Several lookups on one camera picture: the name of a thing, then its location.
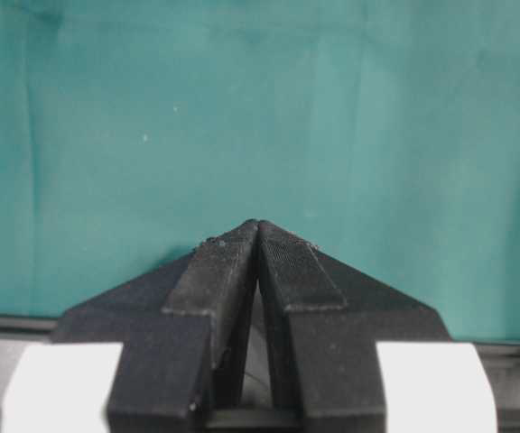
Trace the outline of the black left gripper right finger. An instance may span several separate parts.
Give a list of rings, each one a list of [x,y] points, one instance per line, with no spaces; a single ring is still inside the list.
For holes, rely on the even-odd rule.
[[[448,342],[439,313],[271,222],[257,250],[276,407],[304,428],[384,428],[376,343]]]

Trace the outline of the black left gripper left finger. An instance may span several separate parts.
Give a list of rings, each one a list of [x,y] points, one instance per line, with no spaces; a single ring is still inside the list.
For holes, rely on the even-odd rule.
[[[119,342],[110,428],[197,428],[241,400],[258,224],[66,310],[54,343]]]

